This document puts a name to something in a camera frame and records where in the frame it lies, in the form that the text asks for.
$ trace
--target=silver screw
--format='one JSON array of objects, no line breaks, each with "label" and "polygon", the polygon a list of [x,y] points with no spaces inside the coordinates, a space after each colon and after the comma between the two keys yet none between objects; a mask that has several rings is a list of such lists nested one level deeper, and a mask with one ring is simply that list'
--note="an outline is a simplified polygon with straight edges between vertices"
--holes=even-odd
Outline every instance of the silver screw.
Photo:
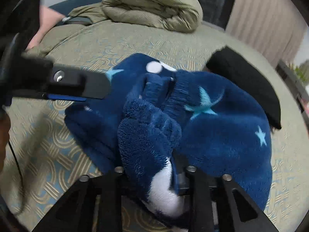
[{"label": "silver screw", "polygon": [[54,75],[54,81],[55,82],[59,82],[61,81],[62,79],[64,78],[64,71],[60,70],[60,71],[57,71]]},{"label": "silver screw", "polygon": [[79,181],[81,182],[87,182],[89,181],[90,177],[86,174],[82,175],[80,178],[79,178]]},{"label": "silver screw", "polygon": [[224,174],[222,176],[222,179],[224,179],[225,181],[231,181],[232,180],[232,176],[230,176],[229,174]]},{"label": "silver screw", "polygon": [[123,167],[115,167],[116,173],[123,173],[123,171],[124,171]]},{"label": "silver screw", "polygon": [[196,167],[195,166],[187,166],[187,171],[194,173],[196,171]]}]

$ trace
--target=white circle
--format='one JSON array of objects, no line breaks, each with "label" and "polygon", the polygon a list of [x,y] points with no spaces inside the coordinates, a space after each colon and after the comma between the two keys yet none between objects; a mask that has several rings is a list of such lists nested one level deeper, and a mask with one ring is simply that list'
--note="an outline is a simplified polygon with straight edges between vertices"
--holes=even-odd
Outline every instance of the white circle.
[{"label": "white circle", "polygon": [[147,64],[146,70],[151,73],[159,73],[162,70],[162,65],[157,61],[151,61]]},{"label": "white circle", "polygon": [[177,71],[175,68],[173,68],[173,67],[171,67],[171,66],[169,66],[169,65],[167,65],[167,64],[165,64],[165,63],[163,63],[163,62],[160,62],[161,63],[161,65],[165,68],[165,69],[167,69],[167,70],[169,70],[169,71]]}]

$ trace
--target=curtain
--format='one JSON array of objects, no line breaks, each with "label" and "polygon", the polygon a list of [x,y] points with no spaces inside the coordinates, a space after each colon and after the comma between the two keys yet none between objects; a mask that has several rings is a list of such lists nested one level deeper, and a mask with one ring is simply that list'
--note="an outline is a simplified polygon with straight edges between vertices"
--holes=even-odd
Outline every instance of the curtain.
[{"label": "curtain", "polygon": [[272,66],[292,62],[306,22],[291,0],[235,0],[226,32],[259,51]]}]

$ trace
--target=bed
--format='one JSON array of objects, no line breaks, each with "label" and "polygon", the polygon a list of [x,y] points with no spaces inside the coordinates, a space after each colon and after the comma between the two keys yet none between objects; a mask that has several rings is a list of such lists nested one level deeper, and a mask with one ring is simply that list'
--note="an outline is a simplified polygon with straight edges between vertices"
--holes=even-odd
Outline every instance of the bed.
[{"label": "bed", "polygon": [[[89,27],[53,28],[44,38],[53,42],[61,31],[75,33],[53,45],[48,57],[56,63],[105,72],[132,53],[150,55],[176,68],[201,70],[211,54],[228,45],[272,83],[281,103],[282,130],[272,134],[273,179],[266,215],[280,232],[295,231],[309,208],[309,137],[288,88],[268,61],[247,45],[216,29],[201,25],[193,34],[169,32],[110,20]],[[64,124],[67,101],[14,99],[11,143],[22,167],[26,205],[18,216],[33,229],[80,175],[100,172],[75,143]],[[13,212],[19,210],[20,181],[10,152],[0,176],[1,194]],[[169,231],[129,200],[123,201],[124,231]]]}]

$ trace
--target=blue strip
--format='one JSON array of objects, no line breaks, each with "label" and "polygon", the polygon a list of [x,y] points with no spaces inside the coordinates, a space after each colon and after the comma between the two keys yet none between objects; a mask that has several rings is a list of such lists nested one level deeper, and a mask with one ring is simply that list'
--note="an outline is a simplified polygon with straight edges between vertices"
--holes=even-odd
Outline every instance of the blue strip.
[{"label": "blue strip", "polygon": [[86,101],[86,98],[73,97],[73,96],[67,96],[67,95],[47,94],[46,96],[48,99],[51,99],[51,100],[68,100],[68,101],[80,101],[80,102]]}]

